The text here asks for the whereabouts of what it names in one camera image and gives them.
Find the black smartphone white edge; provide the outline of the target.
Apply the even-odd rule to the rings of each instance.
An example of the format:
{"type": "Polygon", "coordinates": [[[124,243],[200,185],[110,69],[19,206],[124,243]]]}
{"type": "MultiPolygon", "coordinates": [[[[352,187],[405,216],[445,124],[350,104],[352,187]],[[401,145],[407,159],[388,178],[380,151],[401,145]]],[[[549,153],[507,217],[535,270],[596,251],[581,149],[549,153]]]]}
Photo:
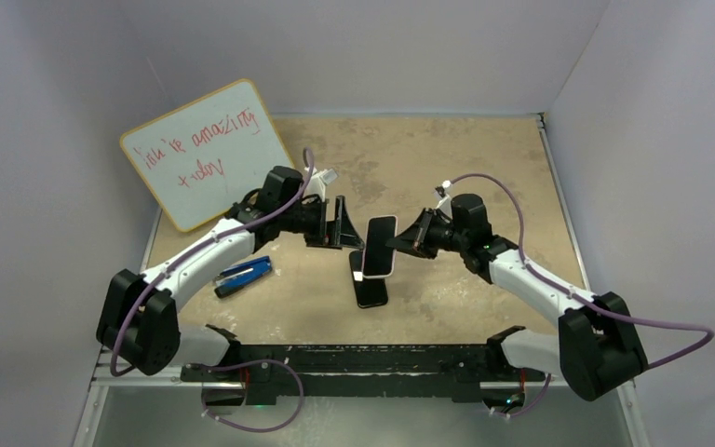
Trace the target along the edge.
{"type": "Polygon", "coordinates": [[[359,308],[370,308],[386,305],[388,292],[383,279],[354,280],[353,287],[359,308]]]}

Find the black phone case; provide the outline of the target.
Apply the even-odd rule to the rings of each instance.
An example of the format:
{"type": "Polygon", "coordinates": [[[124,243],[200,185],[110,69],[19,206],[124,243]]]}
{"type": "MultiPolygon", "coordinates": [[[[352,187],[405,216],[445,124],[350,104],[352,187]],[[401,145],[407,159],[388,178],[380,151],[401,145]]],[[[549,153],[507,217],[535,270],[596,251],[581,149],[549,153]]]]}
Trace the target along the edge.
{"type": "Polygon", "coordinates": [[[351,251],[348,256],[357,305],[359,308],[387,305],[389,298],[385,281],[362,276],[362,254],[362,251],[351,251]]]}

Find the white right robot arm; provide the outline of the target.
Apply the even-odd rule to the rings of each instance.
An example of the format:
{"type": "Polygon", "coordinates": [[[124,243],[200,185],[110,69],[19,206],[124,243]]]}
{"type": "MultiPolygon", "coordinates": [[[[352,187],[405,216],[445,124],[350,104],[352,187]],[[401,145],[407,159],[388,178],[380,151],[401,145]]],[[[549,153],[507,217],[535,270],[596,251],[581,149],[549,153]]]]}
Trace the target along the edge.
{"type": "Polygon", "coordinates": [[[422,210],[386,244],[425,259],[455,252],[470,273],[514,294],[556,327],[554,335],[514,326],[490,337],[485,365],[496,378],[536,370],[593,401],[649,368],[624,299],[614,292],[594,295],[523,259],[518,244],[494,233],[477,195],[457,196],[450,215],[422,210]]]}

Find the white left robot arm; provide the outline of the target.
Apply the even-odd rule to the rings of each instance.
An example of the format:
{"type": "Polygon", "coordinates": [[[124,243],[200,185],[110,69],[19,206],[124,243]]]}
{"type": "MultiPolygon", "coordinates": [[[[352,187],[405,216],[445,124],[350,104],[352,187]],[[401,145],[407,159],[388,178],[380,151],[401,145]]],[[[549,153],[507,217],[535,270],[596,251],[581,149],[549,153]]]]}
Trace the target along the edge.
{"type": "Polygon", "coordinates": [[[235,336],[212,325],[183,326],[178,315],[194,295],[227,268],[249,258],[282,233],[303,236],[311,248],[362,249],[363,240],[338,196],[327,215],[333,169],[307,172],[276,166],[263,186],[248,192],[214,227],[184,251],[141,273],[123,269],[110,281],[96,340],[129,371],[154,375],[169,365],[203,364],[216,380],[237,375],[235,336]]]}

